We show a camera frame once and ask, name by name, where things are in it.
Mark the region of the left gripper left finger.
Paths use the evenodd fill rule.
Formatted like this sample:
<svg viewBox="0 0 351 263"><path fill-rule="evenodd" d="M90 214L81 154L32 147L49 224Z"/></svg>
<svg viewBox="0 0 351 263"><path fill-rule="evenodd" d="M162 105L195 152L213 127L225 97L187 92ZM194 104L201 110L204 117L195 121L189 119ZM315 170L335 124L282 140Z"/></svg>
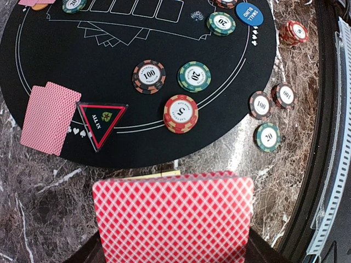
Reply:
<svg viewBox="0 0 351 263"><path fill-rule="evenodd" d="M77 252L64 263L106 263L101 244L100 234L97 231Z"/></svg>

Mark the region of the blue small blind button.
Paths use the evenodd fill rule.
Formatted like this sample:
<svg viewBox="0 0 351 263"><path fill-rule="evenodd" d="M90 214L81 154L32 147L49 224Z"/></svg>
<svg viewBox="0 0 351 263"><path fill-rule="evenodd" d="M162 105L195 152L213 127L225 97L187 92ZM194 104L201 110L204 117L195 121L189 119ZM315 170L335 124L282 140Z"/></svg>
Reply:
<svg viewBox="0 0 351 263"><path fill-rule="evenodd" d="M238 18L249 26L260 26L264 21L263 13L255 5L247 2L238 3L235 7Z"/></svg>

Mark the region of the yellow playing card box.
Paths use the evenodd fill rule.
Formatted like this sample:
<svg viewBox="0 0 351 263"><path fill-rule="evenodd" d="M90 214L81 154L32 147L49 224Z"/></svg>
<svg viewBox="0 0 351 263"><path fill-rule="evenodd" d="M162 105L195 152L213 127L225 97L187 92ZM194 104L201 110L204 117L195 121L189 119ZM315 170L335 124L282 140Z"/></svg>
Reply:
<svg viewBox="0 0 351 263"><path fill-rule="evenodd" d="M163 178L163 177L167 177L167 176L178 176L178 175L180 175L180 171L173 170L173 171L160 172L157 174L133 176L133 177L125 178L125 179L126 180L153 179L153 178Z"/></svg>

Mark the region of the triangular red dealer button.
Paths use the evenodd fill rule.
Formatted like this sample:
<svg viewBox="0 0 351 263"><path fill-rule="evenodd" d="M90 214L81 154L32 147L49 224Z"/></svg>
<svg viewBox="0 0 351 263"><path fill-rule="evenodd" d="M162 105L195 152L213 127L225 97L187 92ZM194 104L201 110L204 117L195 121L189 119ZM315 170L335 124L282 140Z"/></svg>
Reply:
<svg viewBox="0 0 351 263"><path fill-rule="evenodd" d="M128 104L77 102L76 107L95 152L99 152L116 124L128 109Z"/></svg>

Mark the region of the orange big blind button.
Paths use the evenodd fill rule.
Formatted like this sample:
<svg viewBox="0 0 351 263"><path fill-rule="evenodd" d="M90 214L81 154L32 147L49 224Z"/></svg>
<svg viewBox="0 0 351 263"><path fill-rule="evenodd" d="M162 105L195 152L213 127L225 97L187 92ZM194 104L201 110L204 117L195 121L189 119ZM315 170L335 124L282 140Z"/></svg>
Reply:
<svg viewBox="0 0 351 263"><path fill-rule="evenodd" d="M35 4L34 6L32 6L32 10L34 11L40 11L40 10L43 10L44 8L46 8L47 6L49 6L49 4L40 4L40 3L37 3Z"/></svg>

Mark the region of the red poker chip stack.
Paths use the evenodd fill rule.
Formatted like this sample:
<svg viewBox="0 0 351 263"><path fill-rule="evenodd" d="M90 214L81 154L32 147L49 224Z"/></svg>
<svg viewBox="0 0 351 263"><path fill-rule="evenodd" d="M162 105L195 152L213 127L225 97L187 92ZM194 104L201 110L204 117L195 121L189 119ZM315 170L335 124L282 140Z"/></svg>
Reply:
<svg viewBox="0 0 351 263"><path fill-rule="evenodd" d="M295 20L289 20L281 26L279 37L281 43L287 46L298 45L309 40L307 29Z"/></svg>

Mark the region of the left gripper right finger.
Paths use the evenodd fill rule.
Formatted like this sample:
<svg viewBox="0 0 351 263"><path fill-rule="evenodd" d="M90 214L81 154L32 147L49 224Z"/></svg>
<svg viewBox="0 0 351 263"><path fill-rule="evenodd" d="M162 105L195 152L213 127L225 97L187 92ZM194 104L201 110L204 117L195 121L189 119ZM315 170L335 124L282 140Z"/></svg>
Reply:
<svg viewBox="0 0 351 263"><path fill-rule="evenodd" d="M255 230L250 230L246 249L246 263L289 263L273 249Z"/></svg>

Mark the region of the round black poker mat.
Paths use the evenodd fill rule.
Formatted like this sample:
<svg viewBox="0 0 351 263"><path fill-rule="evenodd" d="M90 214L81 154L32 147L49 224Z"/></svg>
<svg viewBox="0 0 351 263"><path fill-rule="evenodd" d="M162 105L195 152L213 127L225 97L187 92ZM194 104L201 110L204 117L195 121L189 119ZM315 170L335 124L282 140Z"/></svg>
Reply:
<svg viewBox="0 0 351 263"><path fill-rule="evenodd" d="M102 148L95 151L76 113L61 157L104 168L139 168L184 157L219 139L248 114L252 93L263 90L276 53L267 1L238 1L226 10L233 33L207 27L212 1L88 1L78 13L61 1L42 11L16 4L1 16L1 91L18 125L34 85L60 84L82 102L126 104ZM163 108L185 94L178 72L197 61L211 76L190 93L199 109L195 127L169 131Z"/></svg>

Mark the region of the red playing card deck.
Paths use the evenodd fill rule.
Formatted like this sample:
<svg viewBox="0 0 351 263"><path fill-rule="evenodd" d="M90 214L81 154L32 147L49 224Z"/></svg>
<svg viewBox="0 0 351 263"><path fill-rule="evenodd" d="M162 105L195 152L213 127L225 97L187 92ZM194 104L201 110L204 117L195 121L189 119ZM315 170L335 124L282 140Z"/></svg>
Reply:
<svg viewBox="0 0 351 263"><path fill-rule="evenodd" d="M93 185L107 262L244 262L253 181L231 171Z"/></svg>

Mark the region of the green poker chip stack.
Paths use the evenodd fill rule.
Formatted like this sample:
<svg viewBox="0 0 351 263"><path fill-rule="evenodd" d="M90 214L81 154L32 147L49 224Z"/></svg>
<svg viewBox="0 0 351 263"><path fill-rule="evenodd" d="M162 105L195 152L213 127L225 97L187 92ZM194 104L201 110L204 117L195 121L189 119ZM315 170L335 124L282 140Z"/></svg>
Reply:
<svg viewBox="0 0 351 263"><path fill-rule="evenodd" d="M280 130L273 123L263 123L255 129L253 139L261 151L274 152L280 145Z"/></svg>

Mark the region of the red card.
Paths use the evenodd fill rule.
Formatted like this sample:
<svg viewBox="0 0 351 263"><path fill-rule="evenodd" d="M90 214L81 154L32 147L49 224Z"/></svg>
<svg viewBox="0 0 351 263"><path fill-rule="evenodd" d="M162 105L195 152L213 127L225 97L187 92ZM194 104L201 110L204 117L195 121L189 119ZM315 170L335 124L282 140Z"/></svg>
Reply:
<svg viewBox="0 0 351 263"><path fill-rule="evenodd" d="M76 111L76 102L79 102L81 93L53 82L47 82L46 88L52 92L55 115L62 122L70 124Z"/></svg>
<svg viewBox="0 0 351 263"><path fill-rule="evenodd" d="M20 143L29 148L60 155L70 124L54 113L52 92L34 85L27 104Z"/></svg>
<svg viewBox="0 0 351 263"><path fill-rule="evenodd" d="M53 4L55 0L36 0L36 4Z"/></svg>
<svg viewBox="0 0 351 263"><path fill-rule="evenodd" d="M23 6L33 7L36 5L37 0L19 0L18 4Z"/></svg>

